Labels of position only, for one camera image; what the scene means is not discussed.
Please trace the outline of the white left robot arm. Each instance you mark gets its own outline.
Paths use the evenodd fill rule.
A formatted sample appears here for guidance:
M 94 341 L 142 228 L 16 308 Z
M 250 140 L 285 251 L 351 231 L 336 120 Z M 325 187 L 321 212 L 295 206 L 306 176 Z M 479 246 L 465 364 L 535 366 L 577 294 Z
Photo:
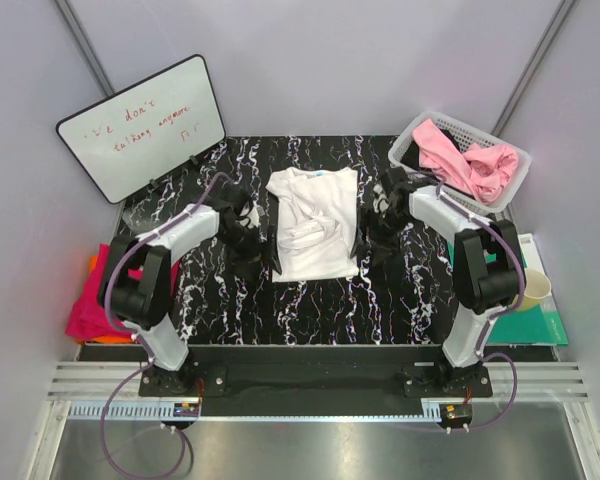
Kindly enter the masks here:
M 146 233 L 116 236 L 97 294 L 110 326 L 140 341 L 152 365 L 162 370 L 161 384 L 176 396 L 194 388 L 196 372 L 186 365 L 188 347 L 170 318 L 172 268 L 210 239 L 224 245 L 236 277 L 258 279 L 266 264 L 259 206 L 245 189 L 225 184 Z

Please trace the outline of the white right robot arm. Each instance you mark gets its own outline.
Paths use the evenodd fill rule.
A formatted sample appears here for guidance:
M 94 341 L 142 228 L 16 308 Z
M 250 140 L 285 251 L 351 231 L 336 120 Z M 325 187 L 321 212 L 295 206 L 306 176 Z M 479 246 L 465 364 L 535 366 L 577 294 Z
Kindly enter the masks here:
M 374 203 L 358 210 L 352 254 L 370 254 L 376 266 L 400 252 L 400 235 L 420 222 L 452 245 L 452 279 L 459 306 L 441 346 L 434 384 L 456 396 L 483 362 L 484 345 L 499 317 L 523 297 L 526 277 L 515 226 L 461 205 L 431 174 L 393 168 L 374 186 Z

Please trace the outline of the white t shirt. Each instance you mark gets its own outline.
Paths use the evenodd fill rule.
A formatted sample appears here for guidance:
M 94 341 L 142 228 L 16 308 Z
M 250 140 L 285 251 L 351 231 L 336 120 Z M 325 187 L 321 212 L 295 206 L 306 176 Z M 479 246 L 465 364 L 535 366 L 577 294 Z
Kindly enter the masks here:
M 359 273 L 353 254 L 357 226 L 358 172 L 305 171 L 271 174 L 266 189 L 278 200 L 275 283 L 330 280 Z

